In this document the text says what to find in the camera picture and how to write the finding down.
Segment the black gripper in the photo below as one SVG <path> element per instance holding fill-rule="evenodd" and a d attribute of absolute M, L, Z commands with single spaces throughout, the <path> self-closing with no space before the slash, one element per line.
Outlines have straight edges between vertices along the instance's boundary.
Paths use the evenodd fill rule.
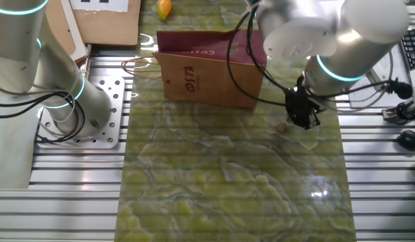
<path fill-rule="evenodd" d="M 289 122 L 309 130 L 320 125 L 317 113 L 321 112 L 321 108 L 309 99 L 303 82 L 304 76 L 300 75 L 297 78 L 296 86 L 287 89 L 285 92 L 285 109 Z"/>

